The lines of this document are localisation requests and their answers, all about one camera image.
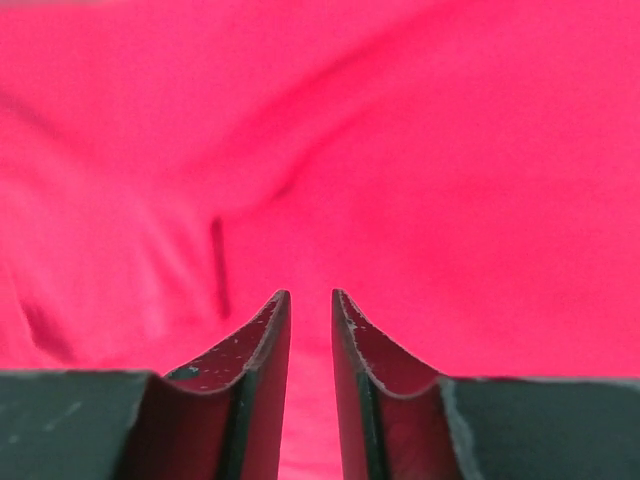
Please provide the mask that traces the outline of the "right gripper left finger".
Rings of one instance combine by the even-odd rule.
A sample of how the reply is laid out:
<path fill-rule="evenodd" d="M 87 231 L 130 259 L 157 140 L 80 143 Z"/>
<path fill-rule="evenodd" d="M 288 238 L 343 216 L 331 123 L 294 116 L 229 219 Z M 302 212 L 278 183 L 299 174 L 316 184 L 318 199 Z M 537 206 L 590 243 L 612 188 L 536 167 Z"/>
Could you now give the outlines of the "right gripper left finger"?
<path fill-rule="evenodd" d="M 150 371 L 1 375 L 5 479 L 274 479 L 291 297 L 199 357 Z"/>

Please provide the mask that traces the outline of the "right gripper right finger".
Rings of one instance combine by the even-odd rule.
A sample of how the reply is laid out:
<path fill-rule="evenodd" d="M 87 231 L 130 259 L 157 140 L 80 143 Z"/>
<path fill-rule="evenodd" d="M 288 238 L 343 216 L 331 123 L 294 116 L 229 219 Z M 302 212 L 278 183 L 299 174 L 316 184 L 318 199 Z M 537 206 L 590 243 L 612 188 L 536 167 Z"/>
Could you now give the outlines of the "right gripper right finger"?
<path fill-rule="evenodd" d="M 332 293 L 347 479 L 635 480 L 639 383 L 446 375 Z"/>

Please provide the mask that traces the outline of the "red t shirt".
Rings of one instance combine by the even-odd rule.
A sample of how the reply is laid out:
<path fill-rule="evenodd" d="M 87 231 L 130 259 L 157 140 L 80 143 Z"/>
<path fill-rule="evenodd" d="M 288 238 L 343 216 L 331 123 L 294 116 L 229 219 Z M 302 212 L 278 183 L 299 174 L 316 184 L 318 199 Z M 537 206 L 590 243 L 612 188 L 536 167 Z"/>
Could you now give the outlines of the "red t shirt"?
<path fill-rule="evenodd" d="M 637 375 L 638 3 L 2 3 L 3 368 L 287 289 L 280 475 L 337 479 L 335 288 L 449 374 Z"/>

